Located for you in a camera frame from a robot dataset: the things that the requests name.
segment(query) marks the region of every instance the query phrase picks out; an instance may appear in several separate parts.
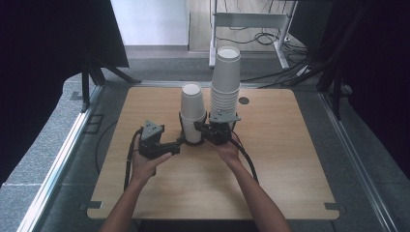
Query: finger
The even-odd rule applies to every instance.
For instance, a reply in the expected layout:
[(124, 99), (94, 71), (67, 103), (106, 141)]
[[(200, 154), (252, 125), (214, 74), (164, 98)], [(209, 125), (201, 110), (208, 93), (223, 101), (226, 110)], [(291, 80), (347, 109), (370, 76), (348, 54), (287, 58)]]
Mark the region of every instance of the finger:
[(141, 137), (141, 134), (137, 134), (135, 137), (135, 140), (133, 141), (133, 149), (137, 150), (139, 147), (139, 138)]
[(153, 162), (153, 164), (154, 164), (155, 166), (158, 166), (158, 165), (160, 165), (161, 163), (167, 161), (167, 160), (168, 160), (169, 158), (171, 158), (171, 157), (172, 157), (172, 153), (166, 153), (166, 154), (164, 154), (164, 155), (162, 155), (162, 156), (160, 156), (160, 157), (158, 157), (158, 158), (156, 158), (156, 159), (153, 159), (152, 162)]

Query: wrist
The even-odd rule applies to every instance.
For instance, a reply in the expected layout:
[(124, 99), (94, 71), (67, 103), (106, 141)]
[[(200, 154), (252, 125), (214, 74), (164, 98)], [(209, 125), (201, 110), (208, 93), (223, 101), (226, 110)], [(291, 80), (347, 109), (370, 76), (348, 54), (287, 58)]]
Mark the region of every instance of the wrist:
[(141, 179), (131, 178), (127, 189), (130, 189), (132, 191), (141, 191), (146, 184), (147, 182), (143, 182)]
[(228, 161), (228, 162), (226, 163), (226, 165), (227, 165), (231, 170), (234, 170), (234, 169), (237, 169), (237, 168), (243, 166), (240, 159), (230, 160), (230, 161)]

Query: forearm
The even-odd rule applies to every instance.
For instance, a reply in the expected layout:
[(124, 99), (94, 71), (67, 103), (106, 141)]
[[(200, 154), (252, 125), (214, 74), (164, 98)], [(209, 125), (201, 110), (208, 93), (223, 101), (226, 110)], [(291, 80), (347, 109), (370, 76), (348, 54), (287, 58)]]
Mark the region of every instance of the forearm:
[(100, 231), (128, 231), (139, 193), (144, 184), (131, 181), (115, 204)]
[(253, 180), (244, 166), (239, 161), (232, 162), (228, 166), (238, 181), (259, 231), (291, 231), (278, 206)]

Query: white wall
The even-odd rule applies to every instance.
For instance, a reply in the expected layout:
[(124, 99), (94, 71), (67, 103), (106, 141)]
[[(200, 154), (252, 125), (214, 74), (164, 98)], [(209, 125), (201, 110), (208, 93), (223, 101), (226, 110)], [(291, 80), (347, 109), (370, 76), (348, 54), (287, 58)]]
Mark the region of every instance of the white wall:
[(186, 0), (111, 0), (124, 45), (187, 45)]

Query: human arm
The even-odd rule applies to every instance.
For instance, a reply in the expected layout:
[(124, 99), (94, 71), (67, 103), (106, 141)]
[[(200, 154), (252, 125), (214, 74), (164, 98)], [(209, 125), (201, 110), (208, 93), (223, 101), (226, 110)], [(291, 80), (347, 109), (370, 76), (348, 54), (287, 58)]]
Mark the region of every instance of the human arm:
[[(136, 136), (134, 150), (138, 149), (140, 134)], [(139, 193), (152, 177), (158, 165), (171, 157), (171, 153), (157, 159), (146, 159), (138, 151), (132, 153), (132, 177), (126, 190), (115, 204), (100, 231), (128, 231)]]
[[(232, 133), (232, 138), (238, 142), (235, 133)], [(220, 158), (235, 175), (259, 231), (291, 231), (289, 223), (277, 204), (265, 190), (256, 183), (242, 165), (239, 159), (238, 149), (231, 142), (215, 146), (215, 148)]]

